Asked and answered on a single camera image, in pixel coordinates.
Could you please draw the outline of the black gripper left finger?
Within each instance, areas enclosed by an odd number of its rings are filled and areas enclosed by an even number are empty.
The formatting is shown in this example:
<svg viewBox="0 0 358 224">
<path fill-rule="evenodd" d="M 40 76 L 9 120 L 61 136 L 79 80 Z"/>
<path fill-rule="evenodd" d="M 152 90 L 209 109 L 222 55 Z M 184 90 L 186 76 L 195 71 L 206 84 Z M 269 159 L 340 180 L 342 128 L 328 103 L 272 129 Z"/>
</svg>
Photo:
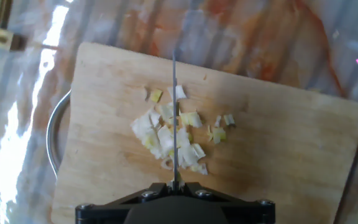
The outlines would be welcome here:
<svg viewBox="0 0 358 224">
<path fill-rule="evenodd" d="M 169 196 L 172 188 L 165 183 L 153 183 L 140 190 L 105 205 L 82 203 L 75 208 L 76 224 L 124 223 L 130 210 L 136 205 Z"/>
</svg>

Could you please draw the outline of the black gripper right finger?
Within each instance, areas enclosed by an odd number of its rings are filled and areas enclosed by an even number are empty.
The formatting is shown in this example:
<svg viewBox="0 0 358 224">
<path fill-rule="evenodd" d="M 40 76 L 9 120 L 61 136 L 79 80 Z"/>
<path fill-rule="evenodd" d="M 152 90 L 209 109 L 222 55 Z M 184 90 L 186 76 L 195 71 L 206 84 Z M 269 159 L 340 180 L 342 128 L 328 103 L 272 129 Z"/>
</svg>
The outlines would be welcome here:
<svg viewBox="0 0 358 224">
<path fill-rule="evenodd" d="M 184 183 L 180 190 L 183 196 L 202 200 L 218 207 L 228 223 L 275 223 L 275 202 L 271 200 L 245 201 L 203 187 L 198 182 Z"/>
</svg>

